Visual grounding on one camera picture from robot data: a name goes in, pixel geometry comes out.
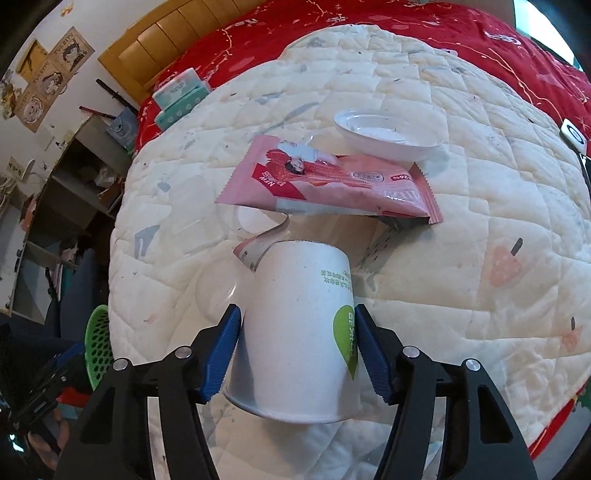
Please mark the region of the person left hand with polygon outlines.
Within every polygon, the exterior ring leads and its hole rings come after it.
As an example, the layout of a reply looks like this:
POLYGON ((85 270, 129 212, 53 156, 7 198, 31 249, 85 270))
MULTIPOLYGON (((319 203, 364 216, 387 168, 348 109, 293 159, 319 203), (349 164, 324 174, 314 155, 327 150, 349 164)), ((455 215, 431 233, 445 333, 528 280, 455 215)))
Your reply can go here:
POLYGON ((39 427, 27 434, 31 447, 52 471, 56 470, 69 438, 70 424, 59 408, 55 408, 46 415, 39 423, 39 427))

